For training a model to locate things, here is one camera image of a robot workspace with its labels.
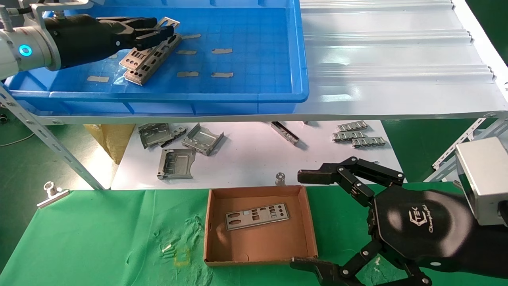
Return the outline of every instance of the white shelf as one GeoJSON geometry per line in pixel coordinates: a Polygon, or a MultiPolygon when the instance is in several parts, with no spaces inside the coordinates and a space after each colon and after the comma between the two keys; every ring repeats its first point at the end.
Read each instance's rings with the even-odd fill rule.
{"type": "MultiPolygon", "coordinates": [[[[291,145],[263,122],[204,123],[215,134],[225,138],[212,155],[196,154],[192,164],[193,179],[164,180],[157,178],[162,148],[143,149],[138,132],[134,132],[122,162],[111,184],[112,190],[202,189],[275,185],[275,174],[285,174],[287,185],[299,185],[300,169],[318,169],[322,163],[339,163],[350,156],[379,161],[385,167],[402,171],[380,121],[367,121],[364,130],[369,137],[382,136],[383,147],[354,149],[350,142],[334,143],[332,132],[340,121],[284,122],[300,143],[291,145]]],[[[181,124],[192,128],[194,124],[181,124]]],[[[184,148],[181,139],[167,148],[184,148]]]]}
{"type": "Polygon", "coordinates": [[[42,122],[480,118],[507,111],[508,68],[464,0],[302,0],[301,6],[310,96],[294,114],[42,122]]]}

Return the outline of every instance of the brown cardboard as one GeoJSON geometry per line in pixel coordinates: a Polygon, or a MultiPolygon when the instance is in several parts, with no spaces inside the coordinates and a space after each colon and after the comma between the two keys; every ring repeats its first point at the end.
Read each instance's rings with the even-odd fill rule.
{"type": "Polygon", "coordinates": [[[120,164],[136,124],[84,124],[84,127],[113,159],[120,164]]]}
{"type": "Polygon", "coordinates": [[[208,266],[287,264],[293,256],[318,256],[304,186],[211,189],[205,225],[208,266]],[[288,220],[226,230],[226,213],[277,203],[286,204],[288,220]]]}

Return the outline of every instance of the blue plastic tray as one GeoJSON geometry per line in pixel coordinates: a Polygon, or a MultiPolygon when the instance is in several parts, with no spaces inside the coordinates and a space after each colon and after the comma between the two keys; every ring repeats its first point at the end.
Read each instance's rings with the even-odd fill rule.
{"type": "Polygon", "coordinates": [[[94,17],[164,16],[181,22],[183,40],[145,86],[127,82],[114,59],[57,72],[44,68],[6,82],[17,100],[41,115],[229,115],[292,113],[309,94],[298,0],[106,0],[88,10],[94,17]],[[233,53],[212,54],[214,48],[233,53]],[[177,77],[199,71],[198,77],[177,77]],[[212,72],[233,72],[231,78],[212,72]],[[106,83],[89,76],[109,77],[106,83]]]}

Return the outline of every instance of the white table surface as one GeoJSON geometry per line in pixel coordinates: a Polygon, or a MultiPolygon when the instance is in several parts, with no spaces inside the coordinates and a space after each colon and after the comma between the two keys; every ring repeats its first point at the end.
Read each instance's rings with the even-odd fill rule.
{"type": "MultiPolygon", "coordinates": [[[[159,180],[156,176],[162,148],[143,149],[139,133],[134,132],[115,178],[112,190],[144,189],[206,189],[227,187],[273,186],[275,174],[285,174],[287,185],[298,185],[300,169],[318,169],[322,163],[341,162],[350,156],[368,161],[378,161],[383,166],[401,171],[389,138],[380,121],[366,121],[369,137],[382,136],[387,144],[383,147],[355,149],[350,142],[331,141],[332,132],[338,124],[350,121],[319,121],[304,125],[300,121],[283,122],[300,137],[293,146],[269,124],[264,122],[202,123],[212,133],[224,132],[213,153],[206,157],[196,154],[192,164],[193,179],[159,180]]],[[[192,128],[194,123],[179,124],[192,128]]],[[[184,148],[177,139],[166,148],[184,148]]]]}

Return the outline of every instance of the green tablecloth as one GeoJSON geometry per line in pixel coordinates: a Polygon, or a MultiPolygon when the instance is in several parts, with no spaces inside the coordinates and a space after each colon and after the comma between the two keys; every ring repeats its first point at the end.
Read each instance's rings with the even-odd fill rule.
{"type": "MultiPolygon", "coordinates": [[[[450,183],[405,187],[457,191],[450,183]]],[[[320,258],[345,263],[369,241],[367,210],[336,186],[309,187],[308,197],[320,258]]],[[[0,275],[0,285],[318,285],[312,273],[285,265],[207,267],[207,199],[208,190],[74,191],[36,212],[0,275]]],[[[508,283],[467,273],[424,271],[434,285],[508,283]]],[[[380,258],[358,277],[371,285],[405,274],[380,258]]]]}

